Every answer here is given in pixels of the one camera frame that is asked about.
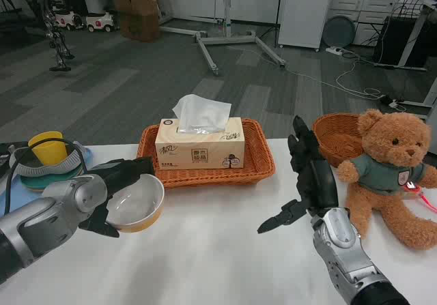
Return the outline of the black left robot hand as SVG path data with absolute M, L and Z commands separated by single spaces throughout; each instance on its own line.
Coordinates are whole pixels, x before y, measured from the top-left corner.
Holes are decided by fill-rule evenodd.
M 92 215 L 79 224 L 79 229 L 91 231 L 107 237 L 119 237 L 117 229 L 107 223 L 109 211 L 107 205 L 113 195 L 136 183 L 143 174 L 154 175 L 151 157 L 136 158 L 134 160 L 117 159 L 94 166 L 87 173 L 102 178 L 107 187 L 104 202 L 97 206 Z

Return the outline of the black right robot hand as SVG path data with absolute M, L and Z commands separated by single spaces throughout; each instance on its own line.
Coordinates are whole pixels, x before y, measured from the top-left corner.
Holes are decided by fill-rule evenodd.
M 296 188 L 300 200 L 293 199 L 283 205 L 279 214 L 260 225 L 257 229 L 259 234 L 290 225 L 307 213 L 314 216 L 339 206 L 332 169 L 319 151 L 314 132 L 298 115 L 294 117 L 293 128 L 295 133 L 288 136 L 287 145 L 292 157 L 292 170 L 298 174 Z

